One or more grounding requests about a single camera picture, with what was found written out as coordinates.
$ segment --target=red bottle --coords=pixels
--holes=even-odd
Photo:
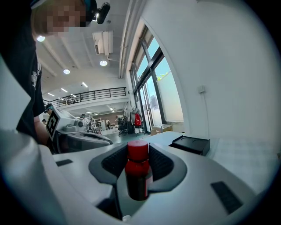
[[[148,185],[153,181],[146,141],[135,140],[128,143],[128,162],[125,173],[129,196],[137,201],[146,200]]]

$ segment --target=red cap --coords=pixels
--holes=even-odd
[[[128,143],[128,159],[130,160],[148,159],[148,143],[143,140],[130,141]]]

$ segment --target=red object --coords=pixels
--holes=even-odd
[[[129,196],[138,201],[146,200],[148,185],[152,182],[146,141],[135,140],[128,143],[128,162],[125,173]]]
[[[135,126],[141,126],[141,117],[139,114],[136,114]]]

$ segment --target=wall outlet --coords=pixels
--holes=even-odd
[[[197,90],[198,90],[198,93],[199,93],[199,94],[202,94],[202,93],[206,92],[205,86],[204,86],[204,85],[199,86],[199,87],[197,88]]]

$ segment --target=cardboard box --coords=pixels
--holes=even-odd
[[[151,136],[160,134],[166,131],[173,131],[173,126],[172,125],[167,125],[167,124],[158,124],[156,126],[152,127],[152,131],[150,133]]]

